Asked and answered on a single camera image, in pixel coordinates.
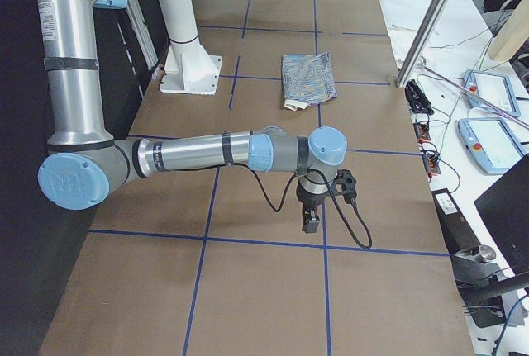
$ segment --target blue tape line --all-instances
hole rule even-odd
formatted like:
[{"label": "blue tape line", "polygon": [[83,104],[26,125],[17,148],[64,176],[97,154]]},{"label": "blue tape line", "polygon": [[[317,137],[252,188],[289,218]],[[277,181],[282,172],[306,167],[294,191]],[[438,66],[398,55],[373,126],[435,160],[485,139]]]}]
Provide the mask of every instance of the blue tape line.
[{"label": "blue tape line", "polygon": [[291,30],[286,28],[259,28],[259,27],[235,27],[235,26],[210,26],[210,25],[197,25],[197,28],[216,28],[219,30],[246,30],[246,31],[277,31],[277,32],[304,32],[312,34],[312,30]]},{"label": "blue tape line", "polygon": [[323,232],[323,274],[325,282],[325,316],[327,330],[327,356],[332,356],[331,335],[331,290],[329,288],[329,257],[327,253],[327,224],[325,202],[322,205],[322,232]]},{"label": "blue tape line", "polygon": [[204,256],[206,255],[207,234],[209,233],[209,226],[212,221],[213,206],[215,205],[215,196],[217,194],[217,184],[218,184],[219,173],[220,173],[220,169],[217,168],[217,172],[215,173],[215,181],[213,182],[212,199],[209,204],[209,212],[207,214],[206,230],[204,231],[202,250],[200,252],[200,260],[198,261],[197,277],[195,279],[195,288],[193,290],[193,299],[191,301],[191,309],[189,310],[188,328],[186,329],[186,332],[185,332],[185,341],[183,342],[182,356],[186,356],[186,354],[188,353],[189,338],[191,336],[191,328],[193,326],[195,306],[197,305],[198,288],[200,287],[200,277],[202,276]]},{"label": "blue tape line", "polygon": [[233,107],[233,99],[235,98],[235,86],[237,85],[237,78],[239,73],[239,63],[241,62],[241,57],[237,56],[237,64],[235,66],[235,75],[233,76],[233,83],[231,84],[231,96],[230,102],[228,103],[228,109],[231,110]]},{"label": "blue tape line", "polygon": [[393,250],[393,249],[362,249],[361,247],[349,246],[327,246],[329,250],[340,251],[360,251],[364,253],[377,254],[404,254],[404,255],[423,255],[428,257],[450,257],[448,253],[437,253],[434,251],[411,251],[411,250]]},{"label": "blue tape line", "polygon": [[345,85],[352,84],[352,85],[379,85],[379,86],[389,86],[391,83],[389,82],[365,82],[365,81],[334,81],[334,83],[343,83]]},{"label": "blue tape line", "polygon": [[299,247],[302,249],[323,249],[320,244],[305,244],[305,243],[289,243],[289,242],[274,242],[267,240],[249,240],[249,239],[232,239],[232,238],[212,238],[208,237],[211,242],[227,242],[240,244],[261,244],[266,246],[282,246],[282,247]]},{"label": "blue tape line", "polygon": [[388,36],[388,34],[379,34],[376,32],[342,32],[344,36]]},{"label": "blue tape line", "polygon": [[384,150],[359,150],[357,148],[348,148],[347,151],[362,152],[362,153],[366,153],[366,154],[422,156],[422,154],[420,152],[384,151]]},{"label": "blue tape line", "polygon": [[281,78],[271,78],[271,77],[251,77],[248,75],[239,75],[239,78],[241,79],[259,79],[262,81],[281,81]]},{"label": "blue tape line", "polygon": [[248,5],[246,6],[245,25],[242,30],[242,37],[241,37],[243,40],[245,39],[246,26],[248,25],[248,14],[250,13],[250,5],[251,5],[251,0],[248,0]]},{"label": "blue tape line", "polygon": [[316,9],[316,0],[312,0],[312,3],[314,5],[314,50],[316,55],[318,54],[318,46],[317,46],[317,9]]},{"label": "blue tape line", "polygon": [[150,238],[172,238],[172,239],[186,239],[186,240],[204,240],[203,236],[193,235],[177,235],[177,234],[161,234],[158,232],[135,232],[130,230],[88,230],[91,234],[106,234],[106,235],[129,235],[129,236],[147,236]]},{"label": "blue tape line", "polygon": [[197,28],[217,28],[222,30],[244,30],[244,27],[235,26],[209,26],[209,25],[197,25]]},{"label": "blue tape line", "polygon": [[[266,240],[251,240],[251,239],[237,239],[237,238],[217,238],[209,236],[193,236],[193,235],[175,235],[175,234],[161,234],[155,232],[136,232],[129,230],[88,230],[89,233],[93,234],[107,234],[107,235],[128,235],[128,236],[148,236],[152,238],[175,238],[184,240],[207,240],[211,242],[227,242],[227,243],[241,243],[241,244],[262,244],[266,246],[280,246],[280,247],[297,247],[297,248],[309,248],[309,249],[323,249],[322,244],[305,244],[305,243],[291,243],[291,242],[273,242]],[[328,249],[340,250],[340,251],[361,251],[369,253],[380,253],[380,254],[406,254],[406,255],[426,255],[432,257],[450,257],[446,253],[436,253],[429,251],[412,251],[412,250],[394,250],[394,249],[362,249],[359,247],[350,246],[332,246],[328,245]]]},{"label": "blue tape line", "polygon": [[278,32],[305,32],[312,34],[312,30],[289,30],[286,28],[259,28],[259,27],[246,27],[247,31],[278,31]]}]

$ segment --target grid of blue tape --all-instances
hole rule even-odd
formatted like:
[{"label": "grid of blue tape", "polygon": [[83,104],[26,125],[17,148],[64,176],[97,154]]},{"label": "grid of blue tape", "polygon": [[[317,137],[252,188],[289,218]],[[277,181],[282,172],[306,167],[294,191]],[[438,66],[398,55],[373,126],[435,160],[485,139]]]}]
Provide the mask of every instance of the grid of blue tape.
[{"label": "grid of blue tape", "polygon": [[[244,39],[245,32],[249,30],[256,31],[291,31],[291,32],[310,32],[314,34],[314,52],[318,53],[318,35],[322,32],[317,29],[317,0],[313,0],[314,8],[314,30],[313,31],[297,31],[297,30],[272,30],[272,29],[260,29],[254,27],[248,27],[248,16],[250,12],[251,0],[248,0],[245,12],[245,23],[243,27],[223,27],[223,26],[200,26],[202,28],[223,28],[223,29],[236,29],[241,30],[241,38]],[[356,33],[356,32],[344,32],[343,35],[365,35],[365,36],[386,36],[385,34],[370,34],[370,33]],[[251,77],[251,76],[242,76],[239,75],[239,66],[241,63],[241,57],[237,56],[236,68],[234,75],[221,75],[222,78],[232,78],[233,83],[231,85],[231,95],[229,101],[229,109],[233,108],[235,93],[236,93],[236,82],[237,79],[246,78],[246,79],[261,79],[261,80],[274,80],[281,81],[281,78],[267,78],[267,77]],[[357,81],[345,81],[336,83],[352,83],[352,84],[365,84],[365,85],[383,85],[388,86],[389,83],[386,82],[357,82]],[[317,120],[318,126],[322,125],[322,113],[321,107],[317,107]],[[162,137],[156,135],[133,135],[130,134],[130,137],[150,137],[158,139],[169,139],[170,137]],[[366,153],[366,154],[397,154],[397,155],[410,155],[410,156],[421,156],[419,153],[410,153],[410,152],[399,152],[399,151],[385,151],[385,150],[359,150],[359,149],[348,149],[348,151],[354,151],[357,153]],[[227,243],[239,243],[239,244],[263,244],[269,246],[280,246],[280,247],[294,247],[294,248],[309,248],[309,249],[321,249],[323,254],[323,267],[324,267],[324,281],[325,281],[325,307],[326,307],[326,342],[327,342],[327,356],[332,355],[332,336],[331,336],[331,295],[329,287],[329,264],[328,264],[328,250],[341,250],[341,251],[354,251],[354,252],[364,252],[364,253],[381,253],[381,254],[406,254],[406,255],[420,255],[420,256],[431,256],[431,257],[449,257],[450,255],[446,253],[435,253],[435,252],[426,252],[426,251],[414,251],[414,250],[396,250],[396,249],[362,249],[358,247],[348,247],[348,246],[335,246],[329,245],[327,243],[327,231],[326,231],[326,206],[325,203],[322,206],[322,244],[303,244],[303,243],[291,243],[291,242],[274,242],[274,241],[263,241],[263,240],[246,240],[246,239],[234,239],[234,238],[219,238],[209,236],[209,227],[211,224],[212,211],[215,203],[215,196],[217,194],[217,183],[219,177],[219,170],[217,169],[215,180],[213,183],[212,198],[210,202],[209,212],[207,216],[206,229],[203,236],[193,236],[193,235],[176,235],[176,234],[161,234],[161,233],[149,233],[149,232],[134,232],[134,231],[123,231],[123,230],[90,230],[94,234],[109,234],[109,235],[133,235],[133,236],[150,236],[150,237],[162,237],[162,238],[175,238],[183,240],[200,240],[203,242],[202,250],[200,254],[200,259],[198,262],[198,271],[197,277],[195,279],[195,286],[193,291],[193,299],[189,311],[188,317],[188,326],[186,330],[186,336],[183,346],[182,355],[185,356],[188,352],[189,340],[191,337],[191,331],[193,327],[193,318],[195,306],[198,298],[198,290],[200,285],[200,278],[202,276],[203,262],[207,250],[207,242],[227,242]]]}]

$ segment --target dark wall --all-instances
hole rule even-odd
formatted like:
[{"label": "dark wall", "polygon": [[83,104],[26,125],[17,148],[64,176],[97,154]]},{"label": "dark wall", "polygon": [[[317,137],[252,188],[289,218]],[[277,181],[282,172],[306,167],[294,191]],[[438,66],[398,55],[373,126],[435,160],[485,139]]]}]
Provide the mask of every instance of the dark wall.
[{"label": "dark wall", "polygon": [[[157,0],[140,2],[161,53]],[[0,0],[0,8],[0,355],[28,356],[44,339],[96,208],[66,211],[41,194],[36,173],[53,117],[36,0]],[[95,11],[94,21],[106,127],[124,138],[150,69],[124,10]]]}]

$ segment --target folded towel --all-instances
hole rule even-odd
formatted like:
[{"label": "folded towel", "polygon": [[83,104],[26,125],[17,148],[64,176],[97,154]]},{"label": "folded towel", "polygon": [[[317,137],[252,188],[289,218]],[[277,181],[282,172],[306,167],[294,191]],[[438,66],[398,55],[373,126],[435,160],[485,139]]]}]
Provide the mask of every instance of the folded towel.
[{"label": "folded towel", "polygon": [[298,108],[316,105],[338,97],[331,71],[331,54],[283,56],[284,106]]}]

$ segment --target light blue joint cap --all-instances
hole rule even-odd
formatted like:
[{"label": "light blue joint cap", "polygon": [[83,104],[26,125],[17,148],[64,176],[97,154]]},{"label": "light blue joint cap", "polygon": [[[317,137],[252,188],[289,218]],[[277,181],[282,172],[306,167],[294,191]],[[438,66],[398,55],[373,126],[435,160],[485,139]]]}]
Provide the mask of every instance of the light blue joint cap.
[{"label": "light blue joint cap", "polygon": [[308,148],[319,161],[338,166],[346,156],[347,139],[334,127],[322,126],[308,137]]},{"label": "light blue joint cap", "polygon": [[128,0],[97,0],[93,7],[98,9],[123,9],[126,7]]},{"label": "light blue joint cap", "polygon": [[248,167],[268,172],[274,163],[274,145],[268,135],[251,135],[248,143]]},{"label": "light blue joint cap", "polygon": [[92,160],[78,154],[53,154],[39,168],[42,192],[56,205],[83,210],[97,205],[110,191],[107,175]]}]

